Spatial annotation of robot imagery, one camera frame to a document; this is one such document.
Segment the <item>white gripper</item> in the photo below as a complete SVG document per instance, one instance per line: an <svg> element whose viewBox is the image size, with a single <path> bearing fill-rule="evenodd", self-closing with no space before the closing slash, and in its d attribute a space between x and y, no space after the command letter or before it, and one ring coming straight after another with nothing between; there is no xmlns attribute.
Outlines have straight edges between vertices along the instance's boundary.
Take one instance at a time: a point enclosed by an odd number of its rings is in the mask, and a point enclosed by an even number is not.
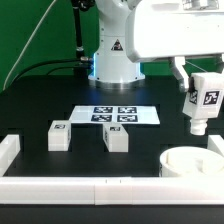
<svg viewBox="0 0 224 224"><path fill-rule="evenodd" d="M189 90L187 56L221 54L224 74L224 0L216 7L185 8L185 0L141 0L126 20L126 54L132 62L169 58L179 90Z"/></svg>

